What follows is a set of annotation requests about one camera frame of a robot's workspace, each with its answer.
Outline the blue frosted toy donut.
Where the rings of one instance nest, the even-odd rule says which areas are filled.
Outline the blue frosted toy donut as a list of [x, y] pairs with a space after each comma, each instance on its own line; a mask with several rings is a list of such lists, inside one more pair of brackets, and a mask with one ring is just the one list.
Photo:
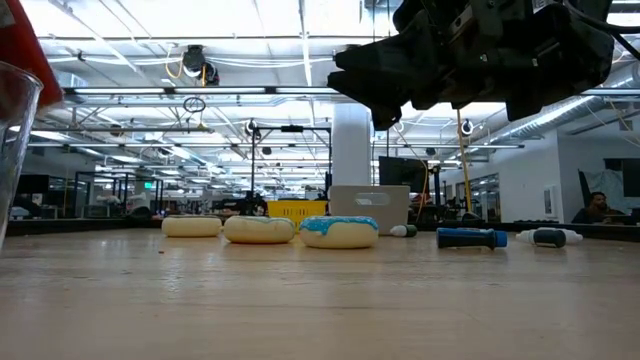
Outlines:
[[312, 248], [370, 248], [378, 236], [376, 221], [366, 216], [313, 216], [299, 225], [301, 241]]

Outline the white building column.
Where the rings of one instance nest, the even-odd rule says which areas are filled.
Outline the white building column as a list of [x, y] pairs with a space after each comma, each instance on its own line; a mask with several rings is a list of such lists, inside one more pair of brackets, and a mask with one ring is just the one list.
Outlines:
[[332, 122], [334, 185], [370, 184], [370, 120], [360, 104], [337, 104]]

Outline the clear plastic container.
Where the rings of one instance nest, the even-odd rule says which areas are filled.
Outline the clear plastic container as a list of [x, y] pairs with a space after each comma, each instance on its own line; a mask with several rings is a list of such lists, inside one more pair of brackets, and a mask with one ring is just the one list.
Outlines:
[[42, 88], [32, 74], [0, 61], [0, 251]]

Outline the mint frosted toy donut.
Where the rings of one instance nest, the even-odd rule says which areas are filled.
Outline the mint frosted toy donut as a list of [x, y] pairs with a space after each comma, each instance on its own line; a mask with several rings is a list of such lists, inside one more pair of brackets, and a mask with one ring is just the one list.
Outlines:
[[287, 218], [233, 216], [224, 223], [223, 234], [231, 243], [285, 244], [294, 238], [296, 227]]

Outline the black background rig frame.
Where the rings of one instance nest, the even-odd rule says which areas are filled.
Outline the black background rig frame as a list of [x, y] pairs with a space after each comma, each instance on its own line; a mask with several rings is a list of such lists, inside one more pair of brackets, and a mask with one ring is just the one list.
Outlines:
[[[304, 127], [301, 125], [283, 125], [283, 126], [279, 126], [279, 127], [274, 127], [274, 126], [258, 126], [255, 124], [255, 122], [252, 120], [250, 122], [252, 128], [252, 133], [251, 133], [251, 177], [250, 177], [250, 190], [249, 190], [249, 194], [253, 197], [255, 196], [255, 163], [256, 163], [256, 148], [259, 142], [256, 141], [257, 138], [257, 131], [260, 130], [265, 130], [266, 133], [261, 137], [261, 141], [265, 140], [273, 131], [279, 131], [279, 132], [283, 132], [283, 133], [304, 133], [305, 131], [310, 131], [312, 132], [314, 135], [316, 135], [321, 142], [327, 147], [328, 149], [328, 170], [326, 172], [325, 175], [325, 192], [328, 194], [329, 188], [332, 185], [332, 169], [333, 169], [333, 142], [332, 142], [332, 130], [331, 128], [326, 128], [326, 127], [313, 127], [313, 126], [308, 126], [308, 127]], [[320, 131], [326, 131], [328, 133], [328, 140], [324, 141], [320, 135], [319, 132]]]

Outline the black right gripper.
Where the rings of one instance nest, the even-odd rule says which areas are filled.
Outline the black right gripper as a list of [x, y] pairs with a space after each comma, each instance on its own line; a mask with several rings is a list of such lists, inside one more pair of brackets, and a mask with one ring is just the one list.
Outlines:
[[[612, 0], [403, 0], [399, 34], [335, 55], [327, 86], [371, 111], [375, 130], [398, 123], [402, 107], [439, 102], [460, 109], [502, 102], [510, 120], [594, 88], [609, 77], [614, 41], [588, 23], [606, 20]], [[419, 72], [409, 89], [347, 71]]]

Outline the grey plastic bin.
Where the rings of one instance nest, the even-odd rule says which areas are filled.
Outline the grey plastic bin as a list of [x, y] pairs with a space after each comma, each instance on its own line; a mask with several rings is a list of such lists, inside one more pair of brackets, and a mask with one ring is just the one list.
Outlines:
[[370, 217], [381, 235], [390, 235], [394, 226], [408, 223], [409, 206], [408, 186], [335, 185], [329, 189], [332, 216]]

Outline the yellow plastic basket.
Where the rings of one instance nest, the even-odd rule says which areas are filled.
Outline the yellow plastic basket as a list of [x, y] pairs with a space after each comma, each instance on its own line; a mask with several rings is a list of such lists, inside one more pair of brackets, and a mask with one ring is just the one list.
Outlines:
[[295, 229], [303, 220], [313, 216], [324, 216], [327, 202], [324, 200], [270, 200], [267, 211], [270, 217], [287, 218], [291, 220]]

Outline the blue marker pen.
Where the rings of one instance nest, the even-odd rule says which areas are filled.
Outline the blue marker pen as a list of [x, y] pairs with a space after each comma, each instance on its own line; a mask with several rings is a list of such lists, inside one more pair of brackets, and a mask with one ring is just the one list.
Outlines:
[[508, 235], [493, 229], [438, 228], [436, 241], [439, 248], [486, 247], [494, 250], [507, 247]]

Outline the person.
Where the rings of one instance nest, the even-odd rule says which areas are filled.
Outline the person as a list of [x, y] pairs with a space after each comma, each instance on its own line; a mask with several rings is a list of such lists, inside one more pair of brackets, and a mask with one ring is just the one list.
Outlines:
[[623, 216], [624, 213], [611, 208], [607, 203], [607, 197], [602, 192], [590, 194], [589, 203], [585, 208], [580, 209], [574, 218], [573, 224], [597, 224], [613, 223], [614, 217]]

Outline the black computer monitor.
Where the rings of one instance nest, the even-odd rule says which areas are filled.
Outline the black computer monitor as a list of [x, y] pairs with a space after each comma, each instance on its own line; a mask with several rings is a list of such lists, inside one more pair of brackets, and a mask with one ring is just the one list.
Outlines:
[[428, 172], [420, 160], [380, 156], [378, 163], [380, 185], [408, 186], [412, 193], [425, 190]]

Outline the black aluminium rig frame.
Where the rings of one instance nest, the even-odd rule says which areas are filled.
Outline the black aluminium rig frame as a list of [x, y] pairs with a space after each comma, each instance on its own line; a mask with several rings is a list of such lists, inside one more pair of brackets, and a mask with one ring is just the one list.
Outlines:
[[[55, 233], [74, 233], [86, 231], [106, 231], [122, 229], [160, 229], [161, 220], [130, 221], [126, 219], [61, 219], [61, 220], [12, 220], [8, 223], [7, 236], [44, 235]], [[640, 226], [631, 225], [594, 225], [594, 224], [560, 224], [544, 222], [513, 223], [463, 223], [448, 221], [444, 223], [421, 223], [419, 231], [432, 232], [437, 228], [481, 228], [506, 232], [521, 232], [542, 227], [561, 228], [575, 231], [584, 238], [640, 243]]]

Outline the white black marker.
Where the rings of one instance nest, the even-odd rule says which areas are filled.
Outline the white black marker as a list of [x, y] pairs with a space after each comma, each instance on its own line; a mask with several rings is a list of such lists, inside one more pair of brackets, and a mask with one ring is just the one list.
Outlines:
[[516, 239], [537, 247], [563, 248], [567, 243], [565, 233], [559, 229], [526, 230], [517, 234]]

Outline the silver air duct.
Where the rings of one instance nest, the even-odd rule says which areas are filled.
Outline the silver air duct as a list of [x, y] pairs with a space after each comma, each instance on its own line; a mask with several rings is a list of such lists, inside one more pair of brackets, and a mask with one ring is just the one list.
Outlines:
[[640, 93], [631, 94], [627, 92], [615, 95], [607, 94], [605, 96], [583, 96], [554, 104], [553, 106], [544, 108], [536, 115], [518, 120], [502, 128], [499, 132], [491, 136], [488, 143], [497, 144], [506, 141], [508, 138], [525, 138], [532, 135], [540, 135], [551, 129], [590, 115], [592, 112], [609, 108], [609, 100], [629, 100], [632, 97], [640, 98]]

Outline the red cracker packet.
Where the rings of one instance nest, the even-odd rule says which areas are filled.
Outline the red cracker packet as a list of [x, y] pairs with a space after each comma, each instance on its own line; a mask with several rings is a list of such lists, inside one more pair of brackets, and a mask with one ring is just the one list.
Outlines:
[[19, 0], [0, 0], [0, 61], [30, 73], [42, 83], [39, 109], [63, 100], [63, 90]]

